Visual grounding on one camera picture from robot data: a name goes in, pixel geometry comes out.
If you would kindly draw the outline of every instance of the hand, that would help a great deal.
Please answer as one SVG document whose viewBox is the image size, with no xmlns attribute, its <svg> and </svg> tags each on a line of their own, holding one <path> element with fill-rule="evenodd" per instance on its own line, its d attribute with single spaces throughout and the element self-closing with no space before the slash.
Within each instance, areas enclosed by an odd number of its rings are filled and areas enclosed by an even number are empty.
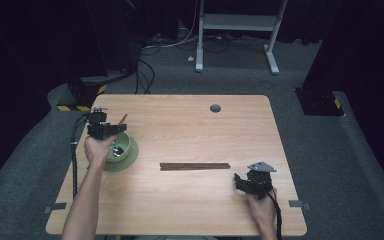
<svg viewBox="0 0 384 240">
<path fill-rule="evenodd" d="M 96 140 L 93 137 L 86 137 L 85 153 L 89 160 L 89 168 L 104 167 L 105 161 L 108 158 L 112 142 L 115 141 L 118 135 L 113 135 L 105 140 Z"/>
<path fill-rule="evenodd" d="M 274 197 L 276 189 L 274 188 L 270 194 Z M 257 196 L 246 194 L 252 217 L 258 225 L 260 234 L 263 239 L 277 239 L 274 220 L 276 217 L 276 208 L 270 197 L 265 196 L 258 200 Z"/>
</svg>

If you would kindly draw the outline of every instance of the white metal stand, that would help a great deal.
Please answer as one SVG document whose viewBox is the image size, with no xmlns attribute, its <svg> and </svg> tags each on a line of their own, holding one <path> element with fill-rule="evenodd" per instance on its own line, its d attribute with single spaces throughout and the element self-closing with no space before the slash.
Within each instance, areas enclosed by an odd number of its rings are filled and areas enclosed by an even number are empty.
<svg viewBox="0 0 384 240">
<path fill-rule="evenodd" d="M 273 46 L 276 42 L 277 33 L 282 23 L 283 13 L 285 12 L 288 0 L 282 0 L 279 12 L 276 16 L 256 16 L 256 15 L 231 15 L 231 14 L 204 14 L 204 0 L 201 0 L 199 10 L 199 35 L 198 47 L 196 50 L 197 72 L 204 70 L 204 51 L 203 34 L 204 29 L 226 29 L 226 30 L 248 30 L 272 32 L 270 42 L 264 45 L 264 52 L 270 65 L 273 75 L 279 74 L 276 60 L 273 56 Z"/>
</svg>

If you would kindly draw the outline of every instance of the dark background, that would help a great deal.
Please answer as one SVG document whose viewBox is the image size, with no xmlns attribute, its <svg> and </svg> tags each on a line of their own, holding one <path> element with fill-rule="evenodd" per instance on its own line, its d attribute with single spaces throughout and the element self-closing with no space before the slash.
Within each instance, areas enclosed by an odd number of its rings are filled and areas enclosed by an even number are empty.
<svg viewBox="0 0 384 240">
<path fill-rule="evenodd" d="M 177 37 L 179 17 L 191 26 L 195 1 L 145 2 L 144 19 L 149 36 L 160 32 L 168 38 Z M 207 1 L 207 9 L 239 11 L 233 4 L 237 1 L 221 2 L 223 5 L 217 8 L 218 1 Z M 244 8 L 240 13 L 257 14 L 255 6 L 262 2 L 273 8 L 277 6 L 272 0 L 241 1 Z M 68 12 L 64 14 L 71 18 L 70 9 L 78 11 L 85 3 L 66 1 Z M 384 168 L 384 1 L 344 1 L 341 8 L 340 5 L 341 1 L 333 0 L 289 1 L 278 40 L 302 39 L 304 44 L 325 40 L 309 73 L 309 79 L 316 79 L 314 90 L 346 93 L 368 143 Z M 338 17 L 326 36 L 338 9 Z M 47 93 L 79 75 L 73 71 L 74 63 L 67 61 L 67 52 L 61 51 L 64 45 L 54 40 L 84 34 L 90 28 L 73 27 L 79 32 L 56 35 L 56 13 L 44 0 L 0 1 L 0 168 L 26 133 L 49 111 Z M 92 42 L 91 51 L 96 50 L 96 57 L 100 57 L 99 46 L 94 45 L 93 39 L 79 37 L 72 41 L 75 45 Z M 77 61 L 76 64 L 82 65 L 87 59 Z"/>
</svg>

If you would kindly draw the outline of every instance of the human arm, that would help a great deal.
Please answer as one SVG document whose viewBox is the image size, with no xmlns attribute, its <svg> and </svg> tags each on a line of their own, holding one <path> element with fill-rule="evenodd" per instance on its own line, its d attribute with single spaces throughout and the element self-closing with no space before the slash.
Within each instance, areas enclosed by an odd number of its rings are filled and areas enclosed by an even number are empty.
<svg viewBox="0 0 384 240">
<path fill-rule="evenodd" d="M 257 196 L 246 194 L 248 198 L 251 214 L 258 226 L 258 231 L 262 240 L 276 240 L 276 229 L 274 220 L 276 217 L 276 208 L 270 197 L 265 196 L 263 199 L 258 200 Z"/>
<path fill-rule="evenodd" d="M 86 176 L 71 205 L 62 232 L 62 239 L 94 239 L 98 224 L 99 189 L 102 172 L 116 135 L 104 141 L 87 137 L 85 153 L 89 160 Z"/>
</svg>

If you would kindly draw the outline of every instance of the wooden table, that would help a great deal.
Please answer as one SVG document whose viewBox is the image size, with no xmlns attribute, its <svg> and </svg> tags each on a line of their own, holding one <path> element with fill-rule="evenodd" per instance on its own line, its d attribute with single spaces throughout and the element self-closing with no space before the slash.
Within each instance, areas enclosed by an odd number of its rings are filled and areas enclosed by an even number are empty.
<svg viewBox="0 0 384 240">
<path fill-rule="evenodd" d="M 218 104 L 214 113 L 210 106 Z M 234 173 L 246 179 L 247 165 L 264 161 L 272 173 L 282 209 L 282 234 L 307 231 L 269 99 L 249 95 L 101 95 L 107 122 L 124 114 L 126 133 L 139 145 L 132 166 L 102 177 L 97 234 L 256 236 Z M 79 186 L 87 168 L 83 132 L 77 148 Z M 230 169 L 160 171 L 161 162 L 229 163 Z M 67 171 L 46 230 L 61 234 L 72 203 L 72 169 Z"/>
</svg>

